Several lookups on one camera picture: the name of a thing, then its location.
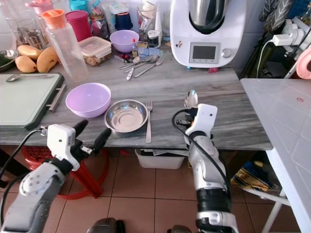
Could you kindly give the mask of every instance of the stainless steel bowl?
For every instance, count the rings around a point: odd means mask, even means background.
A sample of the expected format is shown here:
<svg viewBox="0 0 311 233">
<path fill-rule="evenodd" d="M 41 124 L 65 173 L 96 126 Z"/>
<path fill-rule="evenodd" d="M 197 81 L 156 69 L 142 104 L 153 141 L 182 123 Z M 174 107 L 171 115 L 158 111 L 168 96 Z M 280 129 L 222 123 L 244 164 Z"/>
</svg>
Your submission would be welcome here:
<svg viewBox="0 0 311 233">
<path fill-rule="evenodd" d="M 147 108 L 136 100 L 121 100 L 112 104 L 105 113 L 104 122 L 115 132 L 138 130 L 147 121 Z"/>
<path fill-rule="evenodd" d="M 18 57 L 18 52 L 15 50 L 2 50 L 0 54 L 3 54 L 6 58 L 12 59 L 9 63 L 0 66 L 0 72 L 3 72 L 15 65 L 15 59 Z"/>
</svg>

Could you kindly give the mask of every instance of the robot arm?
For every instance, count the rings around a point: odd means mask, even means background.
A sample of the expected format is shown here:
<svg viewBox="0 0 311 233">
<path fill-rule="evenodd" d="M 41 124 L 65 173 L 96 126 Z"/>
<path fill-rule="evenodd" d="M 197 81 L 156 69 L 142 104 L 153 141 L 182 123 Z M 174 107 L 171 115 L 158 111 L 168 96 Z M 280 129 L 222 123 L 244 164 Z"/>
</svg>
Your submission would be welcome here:
<svg viewBox="0 0 311 233">
<path fill-rule="evenodd" d="M 191 109 L 189 112 L 194 117 L 194 121 L 186 130 L 185 141 L 190 152 L 189 162 L 193 169 L 198 198 L 196 226 L 200 233 L 239 233 L 235 216 L 230 211 L 230 190 L 227 188 L 224 176 L 215 166 L 216 164 L 225 175 L 225 167 L 219 160 L 219 153 L 210 134 L 216 119 L 217 107 L 199 104 L 197 110 Z M 210 159 L 189 138 L 197 143 Z M 175 226 L 172 228 L 172 233 L 190 233 L 190 231 Z"/>
<path fill-rule="evenodd" d="M 50 125 L 47 129 L 48 147 L 54 156 L 36 170 L 28 173 L 19 187 L 19 194 L 5 216 L 1 233 L 39 233 L 43 231 L 50 206 L 58 194 L 65 176 L 76 171 L 80 162 L 91 154 L 97 154 L 111 134 L 106 129 L 91 148 L 84 147 L 76 139 L 87 120 L 74 128 Z"/>
</svg>

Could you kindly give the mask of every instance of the white table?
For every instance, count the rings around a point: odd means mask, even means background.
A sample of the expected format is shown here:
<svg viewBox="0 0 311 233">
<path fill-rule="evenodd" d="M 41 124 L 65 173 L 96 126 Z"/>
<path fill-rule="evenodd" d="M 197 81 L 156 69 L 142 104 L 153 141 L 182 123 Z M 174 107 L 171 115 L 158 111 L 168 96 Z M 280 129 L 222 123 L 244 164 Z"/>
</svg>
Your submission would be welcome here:
<svg viewBox="0 0 311 233">
<path fill-rule="evenodd" d="M 311 232 L 311 82 L 242 79 L 273 145 L 269 161 L 303 233 Z"/>
</svg>

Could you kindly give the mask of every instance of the fork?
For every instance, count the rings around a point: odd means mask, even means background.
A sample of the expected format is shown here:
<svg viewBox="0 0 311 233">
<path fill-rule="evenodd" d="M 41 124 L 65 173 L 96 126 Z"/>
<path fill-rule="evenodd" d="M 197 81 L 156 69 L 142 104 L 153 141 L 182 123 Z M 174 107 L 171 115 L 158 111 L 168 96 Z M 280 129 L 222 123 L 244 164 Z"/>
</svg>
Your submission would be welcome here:
<svg viewBox="0 0 311 233">
<path fill-rule="evenodd" d="M 146 107 L 147 107 L 147 110 L 148 110 L 148 124 L 147 124 L 146 143 L 151 143 L 150 112 L 152 111 L 152 101 L 147 101 L 146 102 Z"/>
</svg>

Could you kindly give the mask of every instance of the orange bottle cap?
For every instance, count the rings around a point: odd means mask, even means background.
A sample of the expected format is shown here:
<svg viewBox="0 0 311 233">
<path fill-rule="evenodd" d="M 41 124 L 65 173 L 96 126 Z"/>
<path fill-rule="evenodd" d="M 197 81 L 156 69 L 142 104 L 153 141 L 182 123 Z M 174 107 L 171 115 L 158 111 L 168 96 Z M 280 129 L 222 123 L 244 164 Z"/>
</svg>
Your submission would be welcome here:
<svg viewBox="0 0 311 233">
<path fill-rule="evenodd" d="M 65 12 L 61 9 L 45 11 L 41 16 L 45 23 L 52 28 L 63 28 L 66 25 Z"/>
</svg>

